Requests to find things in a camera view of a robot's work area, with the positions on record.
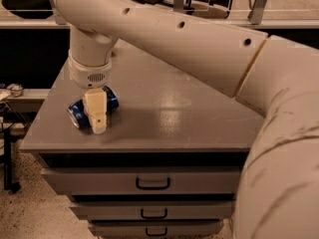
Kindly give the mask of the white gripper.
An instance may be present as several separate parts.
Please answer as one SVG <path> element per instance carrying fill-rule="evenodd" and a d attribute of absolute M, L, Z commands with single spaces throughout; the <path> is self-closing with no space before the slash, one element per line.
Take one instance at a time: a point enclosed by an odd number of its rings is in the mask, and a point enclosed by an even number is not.
<path fill-rule="evenodd" d="M 85 66 L 69 53 L 68 67 L 70 79 L 79 88 L 89 89 L 83 95 L 83 104 L 93 133 L 103 133 L 107 128 L 107 94 L 100 87 L 108 81 L 112 62 L 98 67 Z"/>

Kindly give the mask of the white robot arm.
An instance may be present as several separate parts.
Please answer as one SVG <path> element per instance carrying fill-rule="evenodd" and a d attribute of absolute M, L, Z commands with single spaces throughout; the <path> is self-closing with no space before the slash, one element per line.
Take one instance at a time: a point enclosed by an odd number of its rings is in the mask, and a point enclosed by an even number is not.
<path fill-rule="evenodd" d="M 241 172 L 234 239 L 319 239 L 319 54 L 277 36 L 141 5 L 54 0 L 71 24 L 70 77 L 94 131 L 122 39 L 264 116 Z"/>

